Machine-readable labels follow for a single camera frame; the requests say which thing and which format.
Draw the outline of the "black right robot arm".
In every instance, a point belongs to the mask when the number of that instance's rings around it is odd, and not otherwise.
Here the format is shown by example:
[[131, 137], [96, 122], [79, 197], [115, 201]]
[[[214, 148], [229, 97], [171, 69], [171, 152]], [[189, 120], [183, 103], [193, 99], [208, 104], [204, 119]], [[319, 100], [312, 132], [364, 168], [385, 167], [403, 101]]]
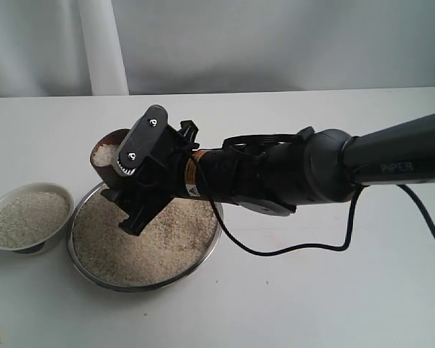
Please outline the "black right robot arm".
[[201, 149], [190, 120], [179, 129], [160, 105], [111, 132], [108, 165], [96, 166], [104, 196], [137, 236], [176, 197], [234, 204], [272, 216], [299, 205], [346, 202], [361, 186], [435, 183], [435, 113], [365, 136], [305, 128], [295, 134], [227, 138]]

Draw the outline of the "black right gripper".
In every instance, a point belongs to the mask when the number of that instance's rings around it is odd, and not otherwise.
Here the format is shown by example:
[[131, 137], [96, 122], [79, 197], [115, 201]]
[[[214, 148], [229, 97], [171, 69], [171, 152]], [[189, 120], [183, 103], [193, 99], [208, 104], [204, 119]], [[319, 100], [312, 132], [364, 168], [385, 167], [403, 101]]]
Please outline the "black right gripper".
[[121, 141], [112, 166], [129, 181], [108, 182], [101, 195], [127, 217], [118, 226], [140, 236], [153, 219], [178, 195], [183, 185], [186, 153], [196, 148], [198, 128], [191, 120], [174, 129], [164, 107], [154, 104]]

